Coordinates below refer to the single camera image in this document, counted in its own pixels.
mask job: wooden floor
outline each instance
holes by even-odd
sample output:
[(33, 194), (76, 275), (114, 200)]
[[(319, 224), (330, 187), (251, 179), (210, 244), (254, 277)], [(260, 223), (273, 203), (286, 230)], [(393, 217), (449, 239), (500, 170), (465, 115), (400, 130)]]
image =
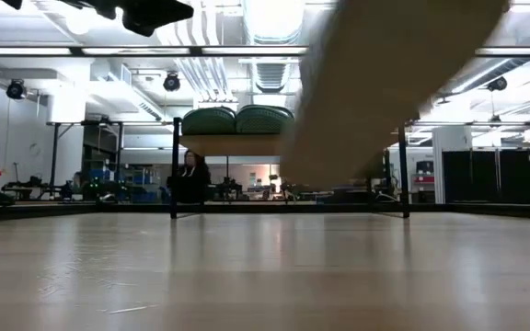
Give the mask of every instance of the wooden floor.
[(530, 220), (0, 222), (0, 331), (530, 330)]

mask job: woman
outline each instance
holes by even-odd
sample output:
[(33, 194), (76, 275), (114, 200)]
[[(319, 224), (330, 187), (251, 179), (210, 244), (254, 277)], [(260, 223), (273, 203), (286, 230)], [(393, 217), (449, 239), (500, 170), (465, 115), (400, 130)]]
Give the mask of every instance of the woman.
[(203, 157), (192, 151), (185, 153), (185, 164), (171, 184), (171, 194), (178, 202), (201, 203), (205, 201), (206, 187), (211, 183), (210, 169)]
[(206, 165), (204, 157), (188, 150), (185, 152), (184, 159), (185, 164), (179, 169), (180, 177), (197, 178), (203, 185), (209, 185), (211, 183), (210, 169)]

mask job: black metal leg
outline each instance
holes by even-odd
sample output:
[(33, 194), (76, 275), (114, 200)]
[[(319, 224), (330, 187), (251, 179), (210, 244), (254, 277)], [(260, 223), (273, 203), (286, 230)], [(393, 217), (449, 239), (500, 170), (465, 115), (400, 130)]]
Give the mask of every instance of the black metal leg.
[(51, 165), (51, 182), (49, 183), (49, 193), (54, 198), (54, 180), (56, 179), (56, 154), (59, 147), (59, 129), (61, 124), (54, 124), (54, 139), (52, 140), (52, 165)]
[(400, 184), (402, 185), (400, 202), (402, 203), (402, 217), (408, 219), (410, 217), (409, 169), (406, 157), (406, 129), (404, 125), (400, 126), (397, 130), (397, 142), (400, 151)]
[(374, 204), (374, 188), (372, 188), (372, 178), (369, 176), (365, 178), (365, 190), (367, 190), (367, 203), (370, 205)]
[(384, 151), (384, 177), (386, 178), (387, 189), (390, 190), (392, 187), (392, 166), (390, 164), (390, 151), (388, 149)]
[(116, 181), (121, 181), (121, 148), (124, 141), (124, 124), (120, 123), (120, 131), (118, 132), (118, 148), (116, 150)]
[(173, 154), (171, 159), (171, 220), (177, 219), (177, 185), (175, 184), (179, 167), (179, 127), (181, 118), (173, 119)]
[(226, 156), (226, 180), (225, 180), (225, 183), (226, 183), (226, 186), (225, 186), (225, 200), (228, 201), (228, 204), (232, 204), (232, 202), (230, 201), (230, 173), (228, 172), (228, 167), (229, 167), (229, 160), (228, 160), (228, 155)]

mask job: dark hair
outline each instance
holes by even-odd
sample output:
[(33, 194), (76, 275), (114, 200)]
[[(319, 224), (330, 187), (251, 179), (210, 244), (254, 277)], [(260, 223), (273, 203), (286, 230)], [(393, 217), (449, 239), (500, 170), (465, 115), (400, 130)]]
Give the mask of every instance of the dark hair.
[(185, 164), (185, 159), (188, 158), (188, 154), (189, 153), (193, 154), (193, 157), (195, 158), (195, 167), (196, 167), (196, 169), (197, 170), (201, 170), (202, 172), (205, 172), (205, 173), (207, 173), (209, 175), (210, 174), (210, 168), (206, 164), (206, 158), (203, 157), (203, 156), (195, 154), (191, 150), (187, 150), (185, 152), (185, 154), (183, 155), (183, 167), (187, 167), (187, 165)]

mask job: wooden plank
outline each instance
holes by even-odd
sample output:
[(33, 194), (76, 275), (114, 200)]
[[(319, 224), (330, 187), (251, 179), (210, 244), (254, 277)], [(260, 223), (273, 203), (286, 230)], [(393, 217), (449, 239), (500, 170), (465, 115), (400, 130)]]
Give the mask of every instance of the wooden plank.
[(201, 156), (279, 155), (278, 135), (183, 135), (179, 144)]
[(507, 3), (339, 1), (306, 61), (312, 81), (303, 83), (282, 175), (321, 188), (345, 183), (474, 57)]

